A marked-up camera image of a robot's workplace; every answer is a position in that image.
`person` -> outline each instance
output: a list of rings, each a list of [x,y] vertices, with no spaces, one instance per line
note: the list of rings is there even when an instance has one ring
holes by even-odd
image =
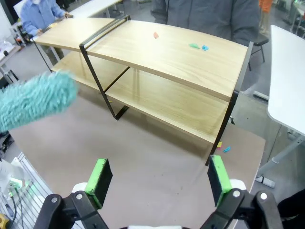
[[[272,0],[259,0],[259,6],[262,9],[260,30],[264,35],[269,35],[269,13],[272,5]]]
[[[284,229],[305,227],[305,189],[282,200],[277,207],[281,218],[284,219]]]
[[[258,0],[152,0],[156,23],[249,45],[259,33]]]
[[[32,36],[41,35],[43,29],[54,23],[56,18],[63,16],[70,17],[70,14],[63,11],[55,0],[27,0],[21,9],[22,26]],[[45,45],[41,47],[55,65],[57,59],[50,47]],[[55,48],[55,51],[60,59],[64,57],[61,49]]]

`wooden tabletop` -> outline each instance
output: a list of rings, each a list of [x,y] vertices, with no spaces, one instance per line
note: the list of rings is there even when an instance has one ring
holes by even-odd
[[[79,44],[109,19],[67,19],[43,34],[37,43],[79,50]],[[196,43],[203,51],[189,46]],[[188,29],[128,21],[87,50],[104,58],[229,101],[247,52],[240,44]]]
[[[35,42],[80,52],[80,43],[111,22],[110,18],[69,18],[39,36]]]
[[[63,197],[88,180],[98,158],[109,158],[113,178],[100,211],[109,228],[183,225],[200,228],[214,211],[204,151],[188,135],[139,118],[129,109],[116,121],[106,107],[78,98],[64,113],[11,130],[48,186]],[[216,153],[230,178],[250,190],[264,140],[228,125],[222,137],[231,151]]]

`wooden shelf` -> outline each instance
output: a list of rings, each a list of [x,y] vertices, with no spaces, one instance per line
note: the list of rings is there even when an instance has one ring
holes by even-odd
[[[101,85],[108,86],[126,66],[90,57]],[[97,89],[81,53],[71,52],[53,70],[69,69],[75,80]],[[193,88],[130,68],[106,94],[139,112],[214,143],[228,103]]]
[[[79,52],[79,44],[109,22],[102,18],[66,19],[36,42]],[[191,48],[190,43],[205,44],[209,50]],[[127,21],[87,52],[230,101],[247,47],[188,29]]]
[[[80,43],[111,21],[113,21],[111,18],[64,19],[39,36],[35,42],[80,52]]]
[[[228,102],[130,68],[106,94],[185,133],[214,143]]]
[[[94,56],[90,56],[89,59],[104,90],[127,68],[124,65]],[[80,52],[70,52],[53,66],[52,70],[69,70],[75,75],[74,79],[76,81],[97,90],[99,89]]]

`green object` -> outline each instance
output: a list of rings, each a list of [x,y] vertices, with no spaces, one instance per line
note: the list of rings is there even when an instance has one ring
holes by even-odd
[[[93,197],[98,209],[103,206],[111,179],[108,159],[98,159],[85,188],[85,192]]]
[[[224,163],[219,155],[210,156],[208,177],[212,188],[215,206],[219,206],[224,194],[232,189]]]
[[[192,47],[192,48],[200,49],[198,44],[195,44],[195,43],[191,43],[191,44],[189,44],[189,46]]]

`microfiber duster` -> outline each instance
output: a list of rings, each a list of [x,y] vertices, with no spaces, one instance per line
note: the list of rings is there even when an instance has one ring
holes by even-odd
[[[68,72],[35,76],[0,91],[0,132],[65,111],[77,98],[78,86]]]

